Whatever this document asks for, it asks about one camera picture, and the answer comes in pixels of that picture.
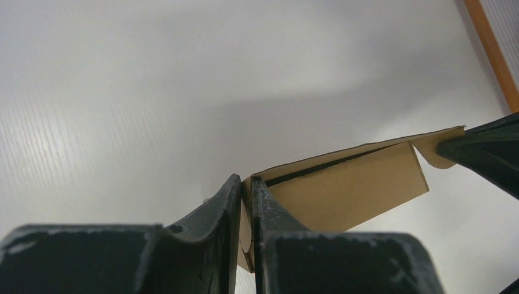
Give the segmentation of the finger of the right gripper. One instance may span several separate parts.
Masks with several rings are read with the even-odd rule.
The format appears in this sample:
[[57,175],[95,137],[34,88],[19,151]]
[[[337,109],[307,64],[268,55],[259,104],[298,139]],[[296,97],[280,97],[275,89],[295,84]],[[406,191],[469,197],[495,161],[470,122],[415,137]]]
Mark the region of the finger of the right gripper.
[[436,154],[468,168],[518,198],[518,113],[441,141]]

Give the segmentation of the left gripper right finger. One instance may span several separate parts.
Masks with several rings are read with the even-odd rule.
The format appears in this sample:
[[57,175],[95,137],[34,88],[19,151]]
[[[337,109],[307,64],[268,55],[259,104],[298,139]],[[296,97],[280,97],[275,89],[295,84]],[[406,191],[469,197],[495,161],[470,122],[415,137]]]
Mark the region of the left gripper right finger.
[[442,293],[421,242],[405,233],[316,232],[251,181],[257,293]]

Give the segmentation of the brown cardboard box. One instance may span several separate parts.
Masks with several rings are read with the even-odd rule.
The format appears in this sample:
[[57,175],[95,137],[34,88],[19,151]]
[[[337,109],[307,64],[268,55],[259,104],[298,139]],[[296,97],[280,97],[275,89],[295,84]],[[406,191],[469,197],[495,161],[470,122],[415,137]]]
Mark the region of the brown cardboard box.
[[463,126],[366,143],[252,174],[243,181],[237,264],[253,272],[252,182],[262,179],[273,198],[311,230],[344,232],[428,192],[419,162],[447,169],[453,162],[436,145],[462,136]]

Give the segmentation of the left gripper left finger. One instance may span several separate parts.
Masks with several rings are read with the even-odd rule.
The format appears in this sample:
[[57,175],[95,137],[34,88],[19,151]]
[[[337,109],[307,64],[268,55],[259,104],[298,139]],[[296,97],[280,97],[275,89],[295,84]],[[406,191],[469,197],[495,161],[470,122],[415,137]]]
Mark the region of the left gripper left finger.
[[181,220],[30,224],[1,240],[2,293],[233,293],[241,179]]

